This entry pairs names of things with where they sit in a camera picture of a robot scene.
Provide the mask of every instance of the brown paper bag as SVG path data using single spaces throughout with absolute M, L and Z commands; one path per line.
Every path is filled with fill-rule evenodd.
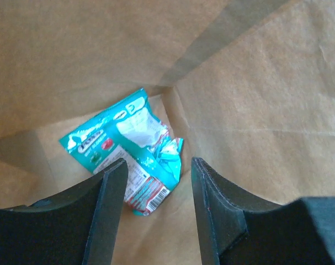
M 335 195 L 335 0 L 3 0 L 0 208 L 88 178 L 58 139 L 142 86 L 183 176 L 124 208 L 113 264 L 201 264 L 191 155 L 278 203 Z

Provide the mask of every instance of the halls wrapper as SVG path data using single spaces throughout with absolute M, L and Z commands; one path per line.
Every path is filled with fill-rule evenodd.
M 179 183 L 183 139 L 172 139 L 143 88 L 89 119 L 60 139 L 61 145 L 96 174 L 119 158 L 129 177 L 124 200 L 149 215 Z

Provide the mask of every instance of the red fruit image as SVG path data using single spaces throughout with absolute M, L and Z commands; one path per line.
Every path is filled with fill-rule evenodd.
M 113 146 L 112 139 L 108 138 L 106 141 L 104 141 L 101 145 L 102 150 L 108 150 Z

